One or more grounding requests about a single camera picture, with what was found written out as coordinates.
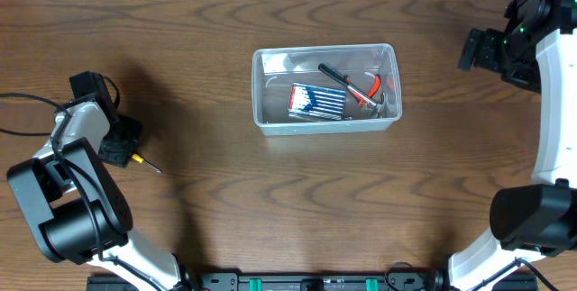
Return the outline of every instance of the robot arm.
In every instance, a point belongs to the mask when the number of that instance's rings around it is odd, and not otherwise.
[[[536,48],[541,74],[541,138],[533,184],[567,179],[577,188],[577,33],[547,35]]]
[[[577,169],[577,24],[575,0],[514,0],[505,32],[472,30],[459,68],[499,72],[504,81],[540,92],[541,132],[533,186],[501,190],[490,228],[449,259],[461,290],[491,290],[523,264],[575,247],[572,229]]]
[[[95,152],[119,122],[103,77],[85,72],[71,77],[70,83],[77,99],[63,106],[69,116],[56,113],[50,140],[32,159],[10,168],[7,175],[42,254],[54,262],[68,259],[107,268],[141,291],[193,290],[177,259],[133,229],[130,208]],[[53,148],[80,186],[67,174]],[[51,204],[81,187],[96,216],[102,254],[98,254],[96,227],[83,199]]]

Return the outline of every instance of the black mounting rail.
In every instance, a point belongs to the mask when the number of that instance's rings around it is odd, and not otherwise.
[[[447,286],[428,287],[429,273],[404,271],[384,275],[237,275],[215,273],[200,276],[204,291],[417,291],[446,290]],[[493,291],[538,291],[530,274],[512,274],[500,280]],[[89,277],[87,291],[138,291],[120,277]]]

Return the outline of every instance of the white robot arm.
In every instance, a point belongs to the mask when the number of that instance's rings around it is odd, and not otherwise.
[[[114,261],[101,261],[97,255],[87,264],[108,269],[136,286],[140,291],[178,290],[175,286],[182,284],[184,277],[181,276],[177,259],[169,252],[154,246],[136,229],[130,230],[127,234],[128,242],[124,246],[114,246],[105,250],[104,257],[119,259],[129,268],[118,265]],[[134,275],[130,268],[137,270],[149,282]]]
[[[482,39],[481,45],[484,47],[490,46],[487,40],[499,42],[497,50],[501,49],[502,54],[498,55],[497,58],[500,60],[492,65],[484,64],[480,59],[491,58],[487,56],[486,51],[479,52],[477,50],[478,54],[475,56],[477,59],[475,66],[501,72],[504,80],[517,86],[539,90],[538,84],[540,84],[542,94],[541,132],[536,166],[531,182],[534,185],[560,186],[559,188],[565,189],[567,195],[571,193],[569,192],[571,188],[577,188],[577,151],[575,150],[577,148],[575,143],[577,142],[577,113],[575,109],[577,107],[577,53],[575,53],[577,51],[577,33],[574,30],[575,20],[572,17],[567,19],[566,16],[563,18],[561,15],[554,14],[567,13],[567,11],[569,14],[574,14],[573,5],[573,0],[526,0],[525,2],[515,0],[508,9],[511,21],[506,33],[499,34],[494,30],[487,30]],[[518,13],[511,13],[510,11],[513,9],[518,9]],[[523,54],[532,53],[531,44],[532,41],[536,40],[536,38],[531,38],[531,35],[544,35],[545,37],[536,43],[535,59],[526,60],[523,59]],[[520,65],[515,65],[511,62],[512,59],[517,59]],[[505,66],[503,68],[493,67],[499,63],[505,64]],[[523,73],[527,71],[528,64],[531,63],[534,66],[538,64],[538,72],[531,73],[529,70],[528,74]],[[519,218],[516,222],[501,219],[501,216],[506,215],[502,212],[498,213],[500,204],[502,202],[500,202],[498,194],[491,205],[491,228],[499,227],[499,231],[505,229],[510,232],[514,230],[512,226],[526,224],[520,223]],[[514,205],[510,205],[510,209],[512,211],[517,210]],[[523,219],[531,218],[536,222],[535,225],[538,225],[538,220],[543,220],[543,217],[537,216],[538,214],[550,214],[547,212],[548,210],[539,211],[528,212],[530,215],[523,217]],[[551,219],[551,222],[552,226],[559,224],[554,219]],[[545,233],[539,231],[540,228],[545,230],[544,227],[546,225],[536,228],[534,232],[528,232],[528,229],[523,232],[516,232],[519,234],[519,239],[525,238],[532,241],[527,244],[520,242],[519,248],[510,246],[511,243],[516,243],[510,238],[501,241],[495,237],[491,228],[487,229],[466,250],[455,253],[449,259],[451,286],[462,291],[491,290],[495,283],[523,265],[516,262],[516,259],[531,262],[543,259],[545,255],[557,255],[563,247],[547,252],[546,247],[558,245],[548,244],[550,241],[545,241],[542,236],[537,236]],[[502,248],[502,242],[508,244],[508,250]]]

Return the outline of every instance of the pliers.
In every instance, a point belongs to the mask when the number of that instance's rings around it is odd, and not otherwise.
[[[351,93],[351,95],[359,102],[359,105],[363,108],[365,107],[372,107],[373,112],[371,115],[372,119],[376,119],[380,112],[384,109],[385,106],[385,93],[381,93],[380,95],[380,103],[375,102],[372,97],[379,91],[380,88],[380,75],[375,75],[375,84],[373,85],[370,93],[368,95],[364,94],[361,89],[351,83],[351,79],[348,75],[342,75],[338,70],[329,66],[325,63],[321,63],[318,65],[318,70],[323,72],[325,75],[332,78],[337,83],[346,87],[346,90]]]

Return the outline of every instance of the clear plastic bin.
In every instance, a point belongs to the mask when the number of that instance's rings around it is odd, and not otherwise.
[[[373,99],[385,95],[382,112],[371,118],[347,92],[344,117],[352,120],[326,120],[297,116],[289,112],[294,83],[346,88],[318,70],[328,63],[363,92],[369,93],[380,74],[381,87]],[[326,47],[261,49],[252,58],[252,110],[254,121],[265,135],[291,135],[337,132],[383,131],[402,115],[400,81],[395,51],[388,44],[363,44]]]

